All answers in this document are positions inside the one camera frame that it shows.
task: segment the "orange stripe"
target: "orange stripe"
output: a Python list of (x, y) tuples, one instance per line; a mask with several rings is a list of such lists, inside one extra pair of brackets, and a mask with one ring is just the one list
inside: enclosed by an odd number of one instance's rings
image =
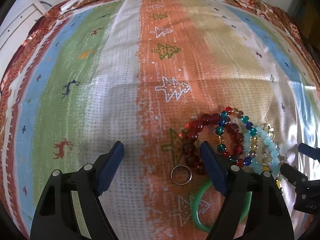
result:
[[(147, 184), (148, 193), (144, 196), (144, 203), (150, 208), (148, 220), (152, 221), (154, 232), (156, 228), (170, 228), (172, 229), (170, 234), (175, 238), (193, 239), (194, 233), (201, 238), (204, 238), (206, 233), (195, 230), (196, 227), (191, 218), (181, 227), (179, 216), (174, 216), (175, 213), (172, 211), (178, 209), (178, 195), (189, 201), (189, 195), (198, 190), (199, 185), (207, 179), (207, 176), (201, 177), (194, 173), (194, 178), (189, 184), (185, 186), (172, 184), (170, 179), (170, 172), (173, 168), (171, 154), (172, 152), (180, 154), (178, 149), (181, 149), (181, 142), (175, 138), (175, 148), (167, 147), (168, 152), (162, 152), (161, 145), (170, 143), (169, 128), (179, 132), (183, 124), (191, 120), (191, 115), (199, 116), (201, 111), (213, 112), (214, 107), (218, 105), (218, 99), (209, 96), (209, 92), (214, 95), (213, 81), (208, 81), (211, 83), (208, 91), (208, 83), (205, 80), (206, 75), (212, 71), (212, 55), (209, 54), (207, 44), (180, 3), (181, 0), (157, 0), (157, 2), (142, 0), (141, 42), (138, 52), (141, 84), (137, 97), (137, 104), (141, 107), (141, 111), (137, 113), (137, 118), (144, 140), (143, 154), (140, 159), (144, 165), (141, 179), (150, 182)], [(154, 4), (164, 5), (164, 7), (154, 9), (149, 7)], [(155, 20), (149, 17), (153, 13), (167, 14), (168, 17)], [(150, 33), (155, 30), (155, 26), (169, 28), (173, 32), (156, 38), (154, 33)], [(160, 60), (158, 53), (151, 52), (158, 48), (158, 43), (177, 46), (180, 51), (171, 58), (166, 57)], [(183, 94), (179, 100), (174, 97), (169, 103), (166, 103), (164, 91), (155, 90), (156, 86), (162, 85), (162, 76), (168, 79), (173, 77), (179, 82), (185, 82), (191, 86), (191, 90)], [(208, 134), (212, 138), (212, 128), (205, 129), (201, 133), (201, 139), (207, 139)], [(205, 199), (217, 199), (218, 196), (220, 193), (212, 190), (206, 193)], [(185, 204), (181, 203), (182, 209), (185, 209)], [(220, 204), (221, 200), (218, 199), (216, 205), (212, 205), (206, 212), (209, 221), (214, 221)], [(162, 239), (170, 239), (167, 231), (156, 234), (157, 237), (162, 236)]]

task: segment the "blue stripe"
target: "blue stripe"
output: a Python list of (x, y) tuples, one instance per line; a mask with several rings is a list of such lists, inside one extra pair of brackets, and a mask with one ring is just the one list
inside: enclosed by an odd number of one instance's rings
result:
[(298, 70), (297, 66), (287, 55), (286, 50), (283, 47), (279, 47), (275, 42), (278, 38), (273, 34), (273, 32), (268, 28), (262, 30), (261, 27), (255, 23), (255, 21), (261, 21), (260, 19), (253, 19), (253, 17), (251, 17), (251, 15), (248, 13), (231, 8), (229, 6), (226, 7), (235, 15), (237, 15), (244, 23), (246, 23), (251, 28), (251, 30), (263, 41), (263, 43), (266, 45), (269, 52), (278, 62), (284, 73), (292, 81), (290, 85), (292, 87), (292, 92), (296, 97), (295, 104), (298, 109), (303, 142), (312, 147), (315, 146), (315, 143), (317, 142), (316, 131), (310, 130), (311, 127), (314, 127), (315, 117), (312, 111), (311, 103), (306, 96), (306, 92), (304, 89), (305, 84), (302, 80), (301, 73)]
[[(33, 217), (36, 211), (33, 202), (33, 174), (35, 172), (41, 172), (41, 167), (38, 167), (39, 170), (32, 170), (33, 134), (39, 100), (51, 75), (51, 71), (56, 64), (63, 44), (74, 34), (77, 27), (79, 27), (91, 11), (92, 9), (89, 9), (77, 14), (59, 31), (47, 52), (44, 54), (41, 62), (36, 66), (29, 84), (26, 87), (24, 100), (19, 105), (18, 125), (15, 136), (18, 191), (22, 208), (22, 218), (29, 233), (31, 231), (32, 221), (28, 216)], [(40, 74), (41, 78), (37, 81), (36, 78)], [(25, 195), (23, 191), (24, 186), (27, 188), (27, 195)]]

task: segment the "green bangle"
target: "green bangle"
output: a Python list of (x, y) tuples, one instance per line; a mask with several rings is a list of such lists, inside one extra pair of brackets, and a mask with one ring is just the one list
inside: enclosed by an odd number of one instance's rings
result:
[[(198, 207), (199, 207), (199, 204), (200, 204), (202, 196), (204, 195), (204, 193), (208, 190), (208, 188), (210, 186), (212, 186), (211, 180), (207, 181), (200, 188), (200, 190), (194, 196), (195, 199), (191, 203), (191, 218), (192, 218), (192, 221), (196, 224), (196, 226), (200, 230), (202, 230), (204, 232), (207, 232), (207, 233), (210, 232), (211, 228), (201, 224), (201, 222), (199, 220), (199, 217), (198, 217)], [(252, 192), (251, 191), (246, 192), (245, 199), (244, 199), (244, 207), (242, 209), (239, 222), (241, 222), (247, 216), (247, 214), (249, 213), (250, 203), (251, 203), (251, 196), (252, 196)]]

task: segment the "blue gripper pad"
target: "blue gripper pad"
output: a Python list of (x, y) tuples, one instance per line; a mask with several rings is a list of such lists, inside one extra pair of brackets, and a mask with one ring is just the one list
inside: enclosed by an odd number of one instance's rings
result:
[(306, 145), (304, 143), (300, 143), (298, 146), (299, 152), (303, 153), (304, 155), (314, 159), (318, 160), (320, 162), (320, 149), (314, 149), (309, 145)]
[(121, 142), (116, 142), (111, 151), (107, 154), (108, 158), (104, 166), (100, 169), (98, 177), (97, 192), (101, 196), (107, 191), (116, 174), (116, 171), (124, 156), (124, 145)]
[(217, 155), (208, 142), (203, 142), (200, 145), (200, 155), (204, 166), (209, 174), (211, 182), (216, 189), (216, 191), (221, 192), (223, 196), (227, 195), (227, 186), (226, 186), (226, 172), (223, 171), (215, 159), (214, 155)]

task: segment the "silver ring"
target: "silver ring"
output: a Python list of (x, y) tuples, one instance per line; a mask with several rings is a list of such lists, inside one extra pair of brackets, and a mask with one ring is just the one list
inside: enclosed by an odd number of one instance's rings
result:
[(186, 185), (187, 183), (189, 183), (189, 182), (191, 181), (191, 179), (192, 179), (192, 171), (191, 171), (190, 168), (189, 168), (188, 166), (186, 166), (186, 165), (178, 165), (178, 166), (175, 166), (175, 167), (172, 169), (172, 171), (171, 171), (170, 178), (172, 179), (173, 171), (174, 171), (176, 168), (185, 168), (185, 169), (187, 169), (187, 170), (188, 170), (188, 174), (189, 174), (189, 179), (188, 179), (186, 182), (184, 182), (184, 183), (176, 183), (176, 182), (174, 182), (174, 181), (173, 181), (173, 183), (176, 184), (176, 185)]

